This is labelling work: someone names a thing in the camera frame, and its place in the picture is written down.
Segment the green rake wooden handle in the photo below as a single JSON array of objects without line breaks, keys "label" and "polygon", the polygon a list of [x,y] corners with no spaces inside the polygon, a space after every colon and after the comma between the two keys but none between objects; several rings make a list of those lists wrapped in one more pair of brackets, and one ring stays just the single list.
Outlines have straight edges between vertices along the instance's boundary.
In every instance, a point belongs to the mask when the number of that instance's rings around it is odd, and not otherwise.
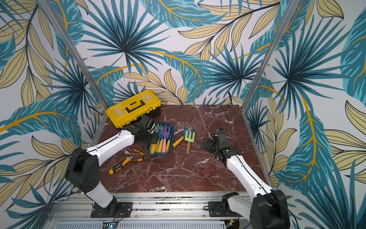
[{"label": "green rake wooden handle", "polygon": [[154,129],[154,131],[155,131],[156,133],[159,133],[159,131],[160,131],[160,125],[159,125],[159,124],[156,124],[156,125],[155,125],[155,129]]}]

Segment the teal plastic storage box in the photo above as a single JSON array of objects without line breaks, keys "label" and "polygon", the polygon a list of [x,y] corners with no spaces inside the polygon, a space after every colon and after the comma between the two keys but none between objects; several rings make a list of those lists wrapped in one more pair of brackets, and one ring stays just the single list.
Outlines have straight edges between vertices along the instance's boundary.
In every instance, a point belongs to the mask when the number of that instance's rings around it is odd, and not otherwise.
[{"label": "teal plastic storage box", "polygon": [[148,144],[147,149],[150,155],[167,156],[173,147],[173,137],[175,134],[175,126],[170,123],[156,123],[153,133],[158,134],[156,144]]}]

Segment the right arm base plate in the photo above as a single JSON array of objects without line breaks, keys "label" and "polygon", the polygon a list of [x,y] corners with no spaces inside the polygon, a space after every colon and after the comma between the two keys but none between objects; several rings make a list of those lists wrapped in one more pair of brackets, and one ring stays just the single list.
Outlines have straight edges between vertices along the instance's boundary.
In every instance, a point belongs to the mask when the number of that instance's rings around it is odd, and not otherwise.
[{"label": "right arm base plate", "polygon": [[240,214],[231,211],[228,206],[219,201],[208,202],[203,209],[209,212],[210,217],[241,217]]}]

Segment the purple rake pink handle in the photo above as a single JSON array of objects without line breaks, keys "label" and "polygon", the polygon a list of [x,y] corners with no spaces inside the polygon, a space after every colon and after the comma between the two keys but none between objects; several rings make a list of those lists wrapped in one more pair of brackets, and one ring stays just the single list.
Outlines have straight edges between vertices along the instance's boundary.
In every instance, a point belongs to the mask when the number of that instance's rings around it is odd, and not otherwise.
[{"label": "purple rake pink handle", "polygon": [[171,125],[164,125],[162,127],[162,136],[163,136],[163,147],[162,147],[162,153],[166,153],[167,150],[167,142],[170,137],[170,131]]}]

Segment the teal fork yellow handle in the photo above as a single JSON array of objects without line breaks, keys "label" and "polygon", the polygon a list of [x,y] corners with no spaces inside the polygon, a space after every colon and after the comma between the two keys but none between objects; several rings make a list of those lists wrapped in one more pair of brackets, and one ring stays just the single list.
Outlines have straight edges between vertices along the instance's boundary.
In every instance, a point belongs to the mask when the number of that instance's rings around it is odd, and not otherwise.
[{"label": "teal fork yellow handle", "polygon": [[164,131],[164,125],[160,125],[160,131],[159,131],[159,136],[160,136],[160,143],[157,149],[157,153],[162,153],[163,150],[163,131]]}]

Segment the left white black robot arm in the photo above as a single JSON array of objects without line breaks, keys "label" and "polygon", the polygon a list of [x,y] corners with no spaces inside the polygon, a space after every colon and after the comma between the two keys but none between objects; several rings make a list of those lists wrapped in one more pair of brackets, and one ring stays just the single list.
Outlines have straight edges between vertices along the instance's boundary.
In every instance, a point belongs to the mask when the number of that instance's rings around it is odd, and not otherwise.
[{"label": "left white black robot arm", "polygon": [[70,157],[65,178],[108,214],[115,212],[117,200],[101,183],[100,166],[124,148],[135,143],[155,144],[155,120],[143,115],[138,123],[128,124],[113,137],[87,149],[77,148]]}]

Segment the aluminium rail frame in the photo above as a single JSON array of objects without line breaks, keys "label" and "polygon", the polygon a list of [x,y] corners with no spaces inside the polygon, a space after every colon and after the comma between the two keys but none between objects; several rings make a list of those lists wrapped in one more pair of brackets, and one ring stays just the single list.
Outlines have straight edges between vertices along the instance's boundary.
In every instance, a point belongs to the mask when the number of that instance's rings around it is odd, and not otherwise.
[{"label": "aluminium rail frame", "polygon": [[73,195],[54,205],[44,229],[254,229],[250,196],[238,193],[233,215],[218,208],[225,192],[116,193],[122,209],[97,217],[92,201]]}]

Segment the yellow black toolbox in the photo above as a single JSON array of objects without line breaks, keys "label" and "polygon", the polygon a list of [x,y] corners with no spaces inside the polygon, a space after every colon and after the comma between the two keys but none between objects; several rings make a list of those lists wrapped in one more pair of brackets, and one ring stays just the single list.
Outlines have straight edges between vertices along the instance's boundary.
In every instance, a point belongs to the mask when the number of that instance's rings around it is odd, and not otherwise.
[{"label": "yellow black toolbox", "polygon": [[142,115],[158,111],[162,101],[150,90],[145,90],[110,108],[106,114],[116,128],[122,128],[137,121]]}]

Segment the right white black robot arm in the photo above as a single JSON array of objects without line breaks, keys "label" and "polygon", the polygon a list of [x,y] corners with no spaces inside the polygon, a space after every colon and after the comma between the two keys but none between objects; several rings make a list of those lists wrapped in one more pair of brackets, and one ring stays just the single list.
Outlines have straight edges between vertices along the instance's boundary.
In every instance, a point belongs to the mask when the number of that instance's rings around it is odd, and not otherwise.
[{"label": "right white black robot arm", "polygon": [[250,221],[253,229],[289,229],[290,210],[280,190],[266,184],[246,163],[236,148],[231,148],[226,131],[220,128],[206,137],[201,146],[221,161],[240,181],[251,200],[236,192],[222,196],[221,209],[226,215],[238,214]]}]

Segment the yellow handled pliers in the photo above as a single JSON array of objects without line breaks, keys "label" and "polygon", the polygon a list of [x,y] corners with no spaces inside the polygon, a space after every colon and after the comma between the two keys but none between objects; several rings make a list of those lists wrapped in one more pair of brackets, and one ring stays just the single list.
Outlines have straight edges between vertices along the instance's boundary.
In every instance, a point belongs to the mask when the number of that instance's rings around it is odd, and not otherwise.
[{"label": "yellow handled pliers", "polygon": [[138,163],[138,162],[142,162],[142,161],[152,161],[152,159],[147,156],[146,154],[144,154],[143,152],[141,152],[140,150],[135,149],[134,152],[138,153],[141,155],[140,158],[138,159],[133,159],[133,156],[128,156],[126,157],[124,160],[120,161],[117,165],[115,165],[112,169],[109,170],[109,174],[113,175],[115,173],[117,173],[118,171],[120,171],[126,164],[128,163]]}]

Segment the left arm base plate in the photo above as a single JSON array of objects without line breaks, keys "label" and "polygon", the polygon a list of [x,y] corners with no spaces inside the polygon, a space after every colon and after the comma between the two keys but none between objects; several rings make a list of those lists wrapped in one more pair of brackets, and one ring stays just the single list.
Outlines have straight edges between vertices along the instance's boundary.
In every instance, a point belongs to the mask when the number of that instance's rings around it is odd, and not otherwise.
[{"label": "left arm base plate", "polygon": [[95,203],[92,207],[91,218],[116,218],[118,215],[119,217],[129,218],[132,205],[132,202],[115,202],[106,208],[102,208]]}]

